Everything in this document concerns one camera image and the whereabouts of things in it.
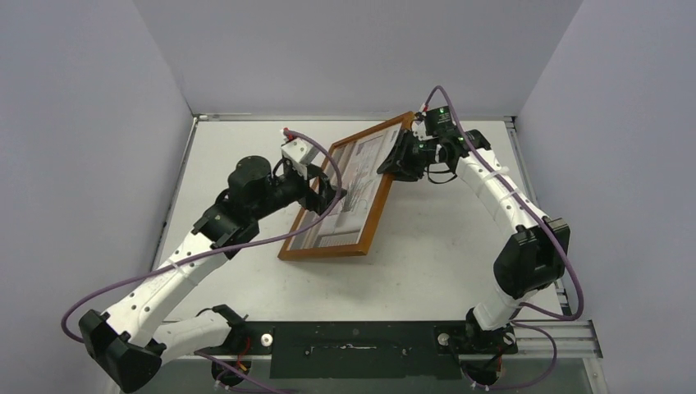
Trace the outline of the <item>photo print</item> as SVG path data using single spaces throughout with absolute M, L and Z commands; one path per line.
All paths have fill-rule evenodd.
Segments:
M 308 231 L 295 236 L 288 250 L 307 250 L 333 246 L 356 245 L 362 236 L 376 194 L 385 177 L 377 173 L 394 145 L 401 126 L 380 129 L 341 144 L 333 150 L 346 195 L 338 205 Z

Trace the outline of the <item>wooden picture frame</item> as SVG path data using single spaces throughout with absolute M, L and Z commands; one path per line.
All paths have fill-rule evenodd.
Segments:
M 358 139 L 359 137 L 368 135 L 380 129 L 383 126 L 392 126 L 398 124 L 401 126 L 400 130 L 409 131 L 413 117 L 414 114 L 412 112 L 405 112 L 390 120 L 379 123 L 376 126 L 371 126 L 364 131 L 347 136 L 341 140 L 334 142 L 331 145 L 331 148 L 329 149 L 329 153 L 332 155 L 333 150 L 341 144 L 345 144 L 347 142 L 352 141 L 353 139 Z M 369 247 L 371 246 L 376 230 L 378 229 L 379 220 L 382 216 L 382 211 L 384 210 L 384 207 L 386 205 L 387 197 L 391 189 L 392 182 L 394 180 L 394 177 L 391 175 L 383 176 L 385 177 L 385 179 L 382 181 L 381 188 L 376 194 L 375 205 L 370 211 L 366 227 L 364 228 L 364 231 L 359 239 L 358 244 L 307 250 L 288 250 L 287 247 L 290 244 L 291 239 L 294 238 L 292 237 L 284 241 L 277 257 L 280 260 L 284 261 L 301 261 L 306 259 L 329 259 L 339 257 L 365 256 L 369 252 Z

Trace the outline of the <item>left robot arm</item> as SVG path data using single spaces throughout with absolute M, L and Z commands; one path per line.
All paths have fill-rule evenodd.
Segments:
M 277 176 L 266 158 L 241 159 L 227 188 L 157 270 L 105 311 L 92 309 L 80 318 L 88 354 L 122 392 L 140 390 L 163 365 L 183 355 L 213 347 L 231 354 L 244 345 L 245 320 L 226 305 L 178 323 L 164 320 L 259 234 L 261 219 L 293 203 L 324 218 L 347 193 L 318 166 L 288 158 L 281 163 L 283 173 Z

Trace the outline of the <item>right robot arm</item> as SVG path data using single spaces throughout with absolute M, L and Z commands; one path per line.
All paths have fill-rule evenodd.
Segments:
M 520 306 L 564 275 L 570 228 L 537 208 L 483 134 L 460 131 L 447 106 L 416 112 L 377 172 L 414 182 L 434 164 L 463 181 L 508 238 L 492 265 L 491 295 L 469 310 L 463 331 L 450 334 L 448 343 L 475 353 L 507 349 L 514 344 L 511 320 Z

